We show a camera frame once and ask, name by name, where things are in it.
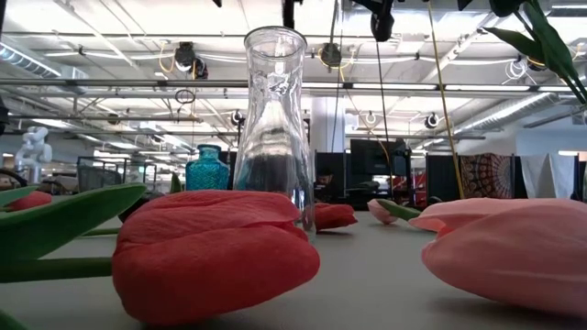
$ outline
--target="ceiling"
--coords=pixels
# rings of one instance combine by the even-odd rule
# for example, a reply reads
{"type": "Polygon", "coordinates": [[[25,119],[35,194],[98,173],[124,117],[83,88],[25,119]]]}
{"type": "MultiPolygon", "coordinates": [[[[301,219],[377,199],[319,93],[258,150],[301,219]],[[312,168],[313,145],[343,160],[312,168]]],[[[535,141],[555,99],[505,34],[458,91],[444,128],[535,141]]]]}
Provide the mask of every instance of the ceiling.
{"type": "MultiPolygon", "coordinates": [[[[166,73],[162,69],[171,66],[173,49],[180,41],[192,41],[196,53],[208,67],[208,80],[248,79],[244,36],[252,29],[282,24],[281,2],[266,0],[224,0],[222,8],[205,0],[71,0],[74,14],[58,5],[60,0],[8,0],[2,41],[45,63],[55,70],[69,66],[84,72],[86,78],[106,80],[190,80],[191,77],[174,70],[166,73]],[[124,60],[121,54],[130,59],[124,60]]],[[[569,1],[553,1],[554,6],[563,6],[569,1]]],[[[305,1],[296,5],[296,29],[305,34],[308,41],[304,66],[304,82],[338,81],[336,70],[328,69],[314,56],[322,45],[329,42],[332,24],[333,0],[305,1]]],[[[456,50],[454,59],[447,61],[442,70],[444,83],[450,84],[557,84],[551,72],[528,70],[523,64],[513,63],[518,53],[512,47],[478,28],[498,26],[523,31],[514,17],[497,19],[491,16],[484,5],[474,6],[470,11],[458,12],[456,0],[435,1],[435,31],[439,57],[456,50]]],[[[397,4],[393,10],[395,25],[393,37],[380,44],[382,79],[385,83],[438,83],[434,62],[434,45],[430,36],[429,17],[426,8],[414,1],[412,4],[397,4]]],[[[334,28],[335,42],[340,44],[343,61],[349,65],[343,70],[347,82],[378,83],[379,65],[376,43],[371,37],[370,16],[358,7],[344,9],[344,19],[339,19],[334,28]]],[[[577,40],[586,38],[587,18],[553,17],[550,19],[573,52],[580,52],[577,40]]],[[[577,54],[580,65],[584,54],[577,54]]],[[[28,78],[38,76],[22,71],[7,62],[0,61],[0,78],[28,78]]],[[[115,91],[105,87],[88,87],[86,92],[109,93],[115,91]]],[[[56,97],[63,90],[53,87],[22,86],[19,91],[38,97],[55,105],[51,111],[60,115],[74,115],[72,97],[56,97]]],[[[150,89],[134,89],[134,92],[148,94],[150,89]]],[[[173,94],[175,89],[165,90],[173,94]]],[[[239,109],[246,113],[248,100],[246,90],[228,89],[228,97],[222,88],[197,89],[197,93],[210,94],[203,102],[198,98],[193,104],[178,104],[172,97],[157,98],[116,98],[108,97],[90,104],[93,97],[78,96],[78,108],[85,107],[84,116],[102,116],[112,113],[121,116],[166,117],[169,113],[177,116],[197,116],[202,123],[158,121],[157,129],[165,131],[228,131],[234,127],[226,125],[230,114],[239,109]]],[[[22,95],[5,95],[15,99],[27,99],[22,95]]],[[[383,130],[382,98],[376,93],[354,92],[352,102],[346,93],[339,93],[347,113],[367,116],[375,114],[378,120],[374,129],[383,130]]],[[[302,109],[305,116],[312,111],[311,99],[316,95],[305,93],[302,109]]],[[[510,98],[504,93],[475,94],[454,93],[447,98],[447,109],[454,123],[464,122],[493,105],[510,98]]],[[[437,93],[386,93],[384,99],[388,115],[390,134],[435,134],[424,127],[423,118],[430,113],[444,117],[443,104],[437,93]]],[[[36,103],[38,109],[47,110],[36,103]]],[[[111,125],[104,121],[71,122],[71,125],[103,130],[137,130],[137,123],[121,121],[111,125]]],[[[201,141],[217,143],[227,148],[227,141],[216,137],[179,136],[192,144],[201,141]]],[[[124,136],[134,140],[141,147],[148,145],[145,137],[124,136]]]]}

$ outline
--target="teal glass vase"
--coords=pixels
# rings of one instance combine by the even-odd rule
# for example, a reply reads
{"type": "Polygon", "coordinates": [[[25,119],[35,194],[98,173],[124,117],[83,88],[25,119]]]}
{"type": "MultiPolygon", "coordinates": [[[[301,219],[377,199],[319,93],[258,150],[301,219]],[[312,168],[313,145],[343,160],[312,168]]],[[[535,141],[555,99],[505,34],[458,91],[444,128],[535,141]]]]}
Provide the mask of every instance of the teal glass vase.
{"type": "Polygon", "coordinates": [[[199,145],[200,157],[185,166],[185,189],[197,191],[203,189],[225,190],[228,187],[228,166],[218,159],[220,147],[199,145]]]}

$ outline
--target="glass bottle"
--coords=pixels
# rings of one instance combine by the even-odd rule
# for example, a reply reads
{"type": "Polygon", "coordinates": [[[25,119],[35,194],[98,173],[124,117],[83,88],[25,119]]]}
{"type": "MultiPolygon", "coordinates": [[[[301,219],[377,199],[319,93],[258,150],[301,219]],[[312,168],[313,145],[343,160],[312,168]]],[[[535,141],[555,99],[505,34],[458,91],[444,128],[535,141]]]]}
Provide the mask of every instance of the glass bottle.
{"type": "Polygon", "coordinates": [[[245,47],[249,111],[234,187],[286,195],[302,213],[296,224],[313,239],[314,184],[300,106],[305,38],[287,27],[260,27],[245,37],[245,47]]]}
{"type": "Polygon", "coordinates": [[[198,146],[200,157],[185,166],[185,190],[225,190],[228,186],[228,166],[218,159],[220,147],[202,144],[198,146]]]}

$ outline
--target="desk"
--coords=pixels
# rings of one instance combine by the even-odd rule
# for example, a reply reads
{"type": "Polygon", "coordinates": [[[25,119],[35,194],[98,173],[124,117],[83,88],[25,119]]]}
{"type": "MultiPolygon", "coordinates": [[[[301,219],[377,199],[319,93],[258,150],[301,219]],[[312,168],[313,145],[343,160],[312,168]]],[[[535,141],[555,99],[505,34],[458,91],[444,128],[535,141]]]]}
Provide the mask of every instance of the desk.
{"type": "MultiPolygon", "coordinates": [[[[503,306],[454,289],[420,261],[420,250],[433,234],[403,224],[380,225],[368,213],[357,217],[356,225],[318,235],[322,266],[312,281],[261,305],[180,329],[587,328],[583,321],[503,306]]],[[[113,237],[80,238],[49,257],[109,256],[114,248],[113,237]]],[[[0,308],[30,330],[142,329],[125,314],[110,278],[2,284],[0,308]]]]}

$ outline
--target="green leaf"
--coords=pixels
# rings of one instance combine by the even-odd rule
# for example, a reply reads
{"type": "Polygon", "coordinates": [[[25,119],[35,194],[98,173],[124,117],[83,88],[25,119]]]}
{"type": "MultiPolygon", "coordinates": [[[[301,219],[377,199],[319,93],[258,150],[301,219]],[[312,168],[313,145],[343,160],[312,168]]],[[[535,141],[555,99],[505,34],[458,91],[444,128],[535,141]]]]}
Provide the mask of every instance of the green leaf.
{"type": "Polygon", "coordinates": [[[25,326],[17,322],[7,313],[0,310],[0,329],[2,330],[27,330],[25,326]]]}
{"type": "Polygon", "coordinates": [[[112,276],[112,259],[60,258],[5,262],[0,283],[87,279],[112,276]]]}
{"type": "Polygon", "coordinates": [[[524,2],[526,0],[490,0],[489,4],[498,17],[508,17],[518,11],[524,2]]]}
{"type": "Polygon", "coordinates": [[[0,206],[6,206],[23,197],[27,197],[30,193],[36,191],[37,188],[38,187],[32,186],[0,192],[0,206]]]}
{"type": "Polygon", "coordinates": [[[405,221],[418,217],[421,214],[421,212],[416,209],[400,206],[387,200],[378,199],[377,203],[383,206],[383,208],[385,208],[385,210],[387,210],[390,215],[397,216],[398,218],[404,219],[405,221]]]}
{"type": "Polygon", "coordinates": [[[119,215],[144,192],[142,183],[120,184],[1,214],[0,260],[38,259],[119,215]]]}
{"type": "MultiPolygon", "coordinates": [[[[573,80],[579,87],[583,97],[578,92],[575,92],[575,94],[584,103],[585,99],[587,99],[587,91],[579,79],[569,48],[560,37],[559,32],[549,24],[538,1],[532,0],[529,4],[526,4],[524,11],[532,24],[534,34],[540,40],[546,66],[560,78],[573,80]]],[[[572,83],[569,84],[569,87],[574,89],[572,83]]]]}
{"type": "Polygon", "coordinates": [[[485,27],[487,32],[495,35],[501,41],[514,47],[522,54],[531,57],[534,60],[544,62],[544,54],[540,43],[527,38],[523,34],[515,31],[505,30],[497,27],[485,27]]]}
{"type": "Polygon", "coordinates": [[[182,182],[177,174],[172,175],[172,187],[169,193],[181,193],[182,192],[182,182]]]}

